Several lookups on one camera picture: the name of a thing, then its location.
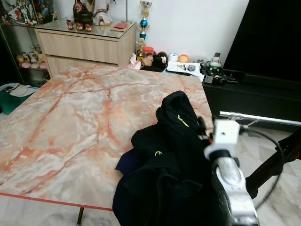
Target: gold trophy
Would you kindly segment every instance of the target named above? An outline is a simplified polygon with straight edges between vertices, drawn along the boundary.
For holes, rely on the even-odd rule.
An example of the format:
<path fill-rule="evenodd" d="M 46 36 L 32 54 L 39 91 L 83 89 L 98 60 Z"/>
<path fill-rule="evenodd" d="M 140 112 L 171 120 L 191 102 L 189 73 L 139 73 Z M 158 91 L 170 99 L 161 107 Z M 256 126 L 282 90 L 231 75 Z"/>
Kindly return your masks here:
<path fill-rule="evenodd" d="M 142 20 L 139 23 L 140 38 L 144 38 L 145 39 L 146 38 L 146 31 L 150 27 L 150 25 L 148 24 L 146 18 L 149 15 L 149 12 L 147 11 L 147 9 L 149 7 L 151 7 L 151 2 L 149 2 L 149 1 L 140 1 L 140 4 L 143 7 L 143 9 L 141 10 L 141 14 L 142 14 L 143 18 L 142 18 Z"/>
<path fill-rule="evenodd" d="M 136 42 L 138 51 L 137 51 L 137 60 L 142 61 L 143 59 L 143 47 L 146 46 L 144 38 L 140 38 L 138 42 Z"/>

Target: black jacket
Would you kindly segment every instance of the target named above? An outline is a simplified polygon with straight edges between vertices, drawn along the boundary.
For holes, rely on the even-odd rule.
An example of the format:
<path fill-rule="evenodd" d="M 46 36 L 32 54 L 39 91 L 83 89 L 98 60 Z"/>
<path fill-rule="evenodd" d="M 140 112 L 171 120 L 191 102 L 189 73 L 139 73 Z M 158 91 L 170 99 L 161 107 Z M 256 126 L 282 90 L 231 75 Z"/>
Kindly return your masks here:
<path fill-rule="evenodd" d="M 113 211 L 121 226 L 209 225 L 210 163 L 205 128 L 182 91 L 163 99 L 158 123 L 137 131 L 122 155 Z"/>

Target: marble table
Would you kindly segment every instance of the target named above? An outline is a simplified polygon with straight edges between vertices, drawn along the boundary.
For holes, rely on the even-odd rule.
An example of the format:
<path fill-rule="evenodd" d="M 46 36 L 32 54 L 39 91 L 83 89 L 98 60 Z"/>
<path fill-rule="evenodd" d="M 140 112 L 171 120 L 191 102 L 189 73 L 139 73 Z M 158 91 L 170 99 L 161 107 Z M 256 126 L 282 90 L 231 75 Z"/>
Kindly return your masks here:
<path fill-rule="evenodd" d="M 0 123 L 0 195 L 111 210 L 131 137 L 182 90 L 212 128 L 198 78 L 94 65 L 67 67 Z"/>

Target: black tv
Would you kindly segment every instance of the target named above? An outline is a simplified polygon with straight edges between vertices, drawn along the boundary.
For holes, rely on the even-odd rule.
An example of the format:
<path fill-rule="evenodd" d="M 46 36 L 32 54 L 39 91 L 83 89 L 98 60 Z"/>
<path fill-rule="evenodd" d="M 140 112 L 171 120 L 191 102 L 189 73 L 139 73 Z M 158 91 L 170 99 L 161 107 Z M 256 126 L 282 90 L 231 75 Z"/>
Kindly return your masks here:
<path fill-rule="evenodd" d="M 301 89 L 300 0 L 250 0 L 224 70 L 243 83 Z"/>

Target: television screen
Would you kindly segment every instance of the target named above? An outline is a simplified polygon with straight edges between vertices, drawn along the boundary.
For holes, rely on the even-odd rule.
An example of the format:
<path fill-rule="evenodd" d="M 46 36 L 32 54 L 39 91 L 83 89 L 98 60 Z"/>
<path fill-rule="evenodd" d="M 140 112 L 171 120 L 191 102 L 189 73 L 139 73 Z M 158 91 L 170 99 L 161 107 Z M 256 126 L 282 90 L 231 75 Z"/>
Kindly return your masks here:
<path fill-rule="evenodd" d="M 300 0 L 250 0 L 224 69 L 301 81 Z"/>

